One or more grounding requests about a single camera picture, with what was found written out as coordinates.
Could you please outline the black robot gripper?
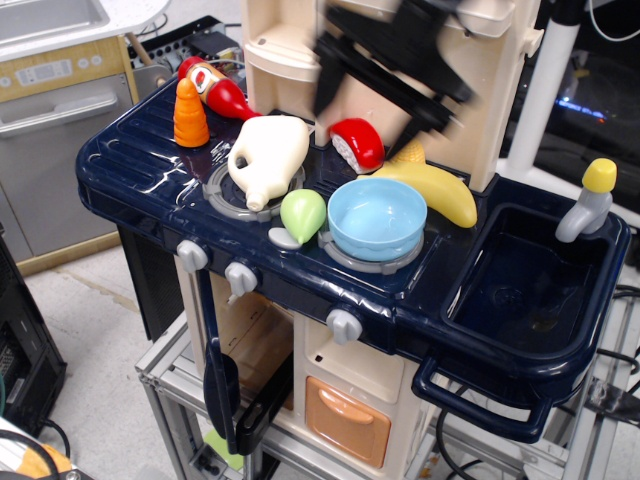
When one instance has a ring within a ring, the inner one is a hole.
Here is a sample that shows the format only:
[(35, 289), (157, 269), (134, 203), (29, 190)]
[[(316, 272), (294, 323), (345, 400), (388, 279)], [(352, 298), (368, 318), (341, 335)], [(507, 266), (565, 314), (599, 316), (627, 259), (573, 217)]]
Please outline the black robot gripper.
[(473, 97), (438, 48), (441, 31), (459, 5), (458, 1), (402, 1), (389, 21), (343, 6), (328, 7), (325, 18), (338, 33), (326, 30), (315, 43), (320, 74), (314, 116), (319, 118), (329, 107), (350, 75), (411, 117), (390, 146), (388, 160), (420, 132), (443, 131), (452, 113), (440, 100), (447, 97), (461, 104)]

